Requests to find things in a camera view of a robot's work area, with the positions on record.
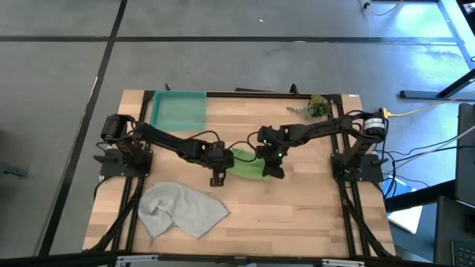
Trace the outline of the teal translucent plastic basket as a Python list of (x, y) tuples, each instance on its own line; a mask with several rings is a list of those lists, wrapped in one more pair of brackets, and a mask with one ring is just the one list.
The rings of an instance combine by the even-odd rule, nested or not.
[(155, 91), (149, 124), (161, 131), (203, 131), (206, 110), (206, 92)]

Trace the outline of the black aluminium table frame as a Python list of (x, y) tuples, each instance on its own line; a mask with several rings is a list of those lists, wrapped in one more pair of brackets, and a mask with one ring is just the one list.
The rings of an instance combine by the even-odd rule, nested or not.
[[(310, 94), (269, 92), (208, 92), (206, 130), (226, 142), (245, 140), (262, 125), (304, 123), (286, 106), (305, 104)], [(175, 152), (151, 145), (151, 170), (140, 193), (157, 182), (177, 182), (215, 197), (231, 214), (200, 239), (171, 227), (152, 243), (144, 225), (129, 214), (121, 227), (118, 249), (132, 254), (155, 254), (163, 260), (204, 260), (218, 263), (286, 260), (315, 264), (318, 259), (350, 257), (345, 220), (351, 216), (341, 205), (333, 177), (332, 137), (314, 139), (291, 148), (285, 157), (286, 176), (270, 182), (246, 180), (227, 174), (223, 187), (209, 185), (212, 170), (179, 159)], [(98, 189), (83, 248), (92, 248), (112, 226), (125, 178), (113, 177)], [(358, 182), (364, 219), (378, 241), (395, 254), (383, 196), (370, 182)]]

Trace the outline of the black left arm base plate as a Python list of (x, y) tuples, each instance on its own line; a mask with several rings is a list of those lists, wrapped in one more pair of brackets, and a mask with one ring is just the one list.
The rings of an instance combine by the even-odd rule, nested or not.
[(108, 149), (104, 155), (94, 155), (101, 164), (99, 172), (104, 177), (147, 177), (151, 169), (152, 150), (141, 151), (142, 161), (139, 165), (127, 164), (122, 152), (117, 148)]

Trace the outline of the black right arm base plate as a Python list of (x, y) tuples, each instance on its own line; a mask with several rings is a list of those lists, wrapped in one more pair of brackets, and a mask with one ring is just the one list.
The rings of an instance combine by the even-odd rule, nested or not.
[(332, 172), (335, 180), (345, 182), (381, 182), (382, 161), (375, 154), (348, 156), (345, 154), (332, 154)]

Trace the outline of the green microfiber towel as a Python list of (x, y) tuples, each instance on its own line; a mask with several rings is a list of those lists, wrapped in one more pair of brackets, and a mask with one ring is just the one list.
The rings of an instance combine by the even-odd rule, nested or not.
[(264, 176), (263, 169), (265, 162), (263, 159), (256, 158), (251, 152), (233, 148), (232, 153), (235, 156), (235, 163), (232, 168), (227, 170), (228, 173), (233, 174), (243, 179), (269, 181), (271, 176)]

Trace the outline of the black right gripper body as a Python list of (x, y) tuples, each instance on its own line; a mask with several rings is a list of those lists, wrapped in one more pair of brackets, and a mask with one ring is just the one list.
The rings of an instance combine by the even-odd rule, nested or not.
[(266, 165), (280, 166), (282, 164), (286, 151), (280, 137), (280, 132), (271, 126), (262, 126), (258, 130), (257, 141), (260, 145), (256, 147), (256, 155), (257, 158), (263, 159)]

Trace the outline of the white paper sheet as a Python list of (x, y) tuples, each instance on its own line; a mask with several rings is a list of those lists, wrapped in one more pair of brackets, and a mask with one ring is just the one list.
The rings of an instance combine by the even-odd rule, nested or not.
[(419, 227), (420, 217), (422, 215), (423, 206), (416, 206), (405, 210), (391, 212), (387, 218), (388, 220), (404, 229), (405, 231), (416, 234)]

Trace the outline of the black keyboard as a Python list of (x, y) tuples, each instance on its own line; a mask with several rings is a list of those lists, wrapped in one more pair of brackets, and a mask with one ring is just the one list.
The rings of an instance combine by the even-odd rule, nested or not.
[(452, 242), (453, 264), (456, 267), (475, 267), (475, 242)]

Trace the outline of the silver metal bracket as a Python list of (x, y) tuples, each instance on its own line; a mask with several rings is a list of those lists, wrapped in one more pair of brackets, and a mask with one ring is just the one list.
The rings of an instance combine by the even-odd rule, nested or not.
[(321, 267), (365, 267), (365, 263), (355, 260), (323, 259)]
[(158, 261), (159, 256), (156, 254), (146, 254), (146, 255), (126, 255), (119, 256), (116, 261), (118, 267), (130, 267), (132, 263), (143, 263), (143, 262), (152, 262)]

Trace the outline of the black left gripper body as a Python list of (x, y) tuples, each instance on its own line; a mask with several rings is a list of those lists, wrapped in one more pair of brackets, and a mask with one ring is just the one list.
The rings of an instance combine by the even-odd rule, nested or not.
[(234, 154), (225, 147), (225, 142), (213, 142), (207, 154), (207, 164), (212, 169), (225, 171), (235, 165)]

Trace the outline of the artificial green plant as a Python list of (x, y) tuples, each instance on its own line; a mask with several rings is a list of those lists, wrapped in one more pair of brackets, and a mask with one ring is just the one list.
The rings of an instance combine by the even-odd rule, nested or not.
[(311, 95), (307, 106), (304, 108), (287, 107), (286, 109), (301, 115), (305, 119), (327, 116), (332, 111), (331, 104), (319, 94)]

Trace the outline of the black desk leg frame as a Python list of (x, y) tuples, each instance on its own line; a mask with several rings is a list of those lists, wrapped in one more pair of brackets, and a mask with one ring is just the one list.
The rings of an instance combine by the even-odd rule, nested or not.
[(465, 46), (465, 42), (459, 34), (453, 19), (450, 17), (442, 0), (433, 0), (442, 14), (448, 29), (454, 39), (455, 44), (459, 48), (463, 59), (469, 67), (469, 71), (458, 78), (455, 82), (448, 85), (441, 91), (423, 91), (423, 90), (401, 90), (399, 96), (401, 99), (421, 99), (421, 100), (439, 100), (439, 101), (469, 101), (475, 102), (475, 92), (461, 93), (467, 86), (475, 84), (475, 56), (471, 56)]

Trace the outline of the black desk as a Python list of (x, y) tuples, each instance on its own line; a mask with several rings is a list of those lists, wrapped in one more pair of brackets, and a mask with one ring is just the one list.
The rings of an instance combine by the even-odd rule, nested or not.
[(453, 241), (475, 242), (475, 206), (458, 200), (455, 190), (456, 180), (453, 179), (388, 198), (385, 202), (385, 208), (389, 212), (436, 203), (433, 260), (449, 266), (455, 266)]

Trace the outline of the grey microfiber towel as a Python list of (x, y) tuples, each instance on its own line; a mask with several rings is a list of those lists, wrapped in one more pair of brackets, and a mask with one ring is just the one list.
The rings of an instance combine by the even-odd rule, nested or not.
[(175, 182), (158, 182), (149, 188), (137, 213), (152, 240), (171, 227), (200, 239), (230, 215), (221, 201)]

